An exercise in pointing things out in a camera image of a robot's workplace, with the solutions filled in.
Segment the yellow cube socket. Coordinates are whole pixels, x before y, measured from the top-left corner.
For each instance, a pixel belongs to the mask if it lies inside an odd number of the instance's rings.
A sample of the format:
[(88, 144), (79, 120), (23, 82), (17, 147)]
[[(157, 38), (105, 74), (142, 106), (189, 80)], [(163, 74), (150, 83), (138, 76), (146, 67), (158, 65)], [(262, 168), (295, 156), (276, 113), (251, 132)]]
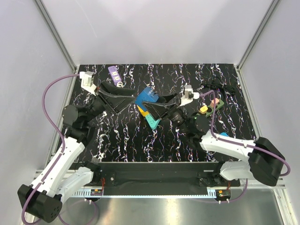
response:
[(143, 117), (146, 117), (147, 115), (149, 115), (149, 112), (148, 111), (144, 111), (141, 107), (137, 106), (138, 107), (138, 110), (139, 112), (141, 113), (141, 115)]

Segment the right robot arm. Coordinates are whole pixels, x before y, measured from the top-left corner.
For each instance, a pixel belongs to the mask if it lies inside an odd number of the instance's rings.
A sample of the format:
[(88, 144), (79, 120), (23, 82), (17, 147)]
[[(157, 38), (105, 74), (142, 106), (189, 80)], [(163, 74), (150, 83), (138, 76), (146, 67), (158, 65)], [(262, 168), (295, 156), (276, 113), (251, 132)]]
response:
[(259, 137), (253, 141), (216, 134), (213, 131), (214, 121), (209, 121), (204, 114), (195, 112), (187, 116), (183, 112), (182, 106), (209, 94), (214, 94), (214, 91), (199, 94), (188, 90), (181, 98), (171, 94), (159, 97), (157, 102), (143, 101), (142, 105), (154, 119), (172, 121), (185, 134), (190, 148), (236, 158), (236, 161), (219, 162), (213, 174), (202, 180), (207, 186), (223, 186), (235, 179), (256, 179), (264, 185), (276, 186), (287, 163), (267, 138)]

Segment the blue cube socket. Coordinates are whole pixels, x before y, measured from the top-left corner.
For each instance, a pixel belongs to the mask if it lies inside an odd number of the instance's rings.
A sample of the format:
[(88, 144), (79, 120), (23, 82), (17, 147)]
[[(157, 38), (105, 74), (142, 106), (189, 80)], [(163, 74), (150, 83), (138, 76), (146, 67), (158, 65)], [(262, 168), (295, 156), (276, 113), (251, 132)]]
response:
[(159, 95), (151, 88), (146, 87), (136, 98), (135, 104), (138, 105), (144, 112), (147, 109), (143, 106), (143, 101), (146, 102), (157, 102)]

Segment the pink plug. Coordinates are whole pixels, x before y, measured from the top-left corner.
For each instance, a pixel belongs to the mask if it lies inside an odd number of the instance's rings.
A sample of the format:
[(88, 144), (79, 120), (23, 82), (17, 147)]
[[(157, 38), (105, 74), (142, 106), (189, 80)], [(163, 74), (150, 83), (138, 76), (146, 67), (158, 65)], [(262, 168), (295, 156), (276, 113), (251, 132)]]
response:
[(211, 103), (210, 103), (210, 107), (211, 108), (216, 108), (217, 106), (218, 106), (218, 104), (219, 104), (219, 99), (218, 98), (215, 98), (215, 99), (213, 99), (212, 101), (211, 101)]

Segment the teal triangular power strip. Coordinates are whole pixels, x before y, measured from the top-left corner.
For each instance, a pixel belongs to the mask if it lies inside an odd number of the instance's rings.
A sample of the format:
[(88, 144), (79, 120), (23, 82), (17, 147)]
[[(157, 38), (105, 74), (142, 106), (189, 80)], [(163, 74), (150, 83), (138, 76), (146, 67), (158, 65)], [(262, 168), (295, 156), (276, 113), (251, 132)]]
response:
[(147, 114), (145, 119), (152, 130), (155, 130), (161, 121), (161, 119), (155, 120), (150, 114)]

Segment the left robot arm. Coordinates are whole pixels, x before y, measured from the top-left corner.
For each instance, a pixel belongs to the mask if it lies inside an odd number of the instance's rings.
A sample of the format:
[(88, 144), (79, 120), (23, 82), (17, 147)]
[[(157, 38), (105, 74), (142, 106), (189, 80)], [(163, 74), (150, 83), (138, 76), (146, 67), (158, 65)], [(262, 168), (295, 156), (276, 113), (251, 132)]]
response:
[(21, 185), (17, 191), (24, 224), (28, 224), (25, 213), (52, 222), (77, 190), (101, 181), (100, 167), (92, 163), (85, 163), (67, 179), (63, 177), (93, 138), (95, 128), (89, 122), (103, 112), (117, 115), (124, 111), (134, 101), (136, 90), (116, 87), (106, 81), (99, 86), (93, 84), (88, 90), (94, 95), (91, 102), (64, 107), (62, 117), (67, 132), (60, 135), (62, 143), (52, 160), (30, 185)]

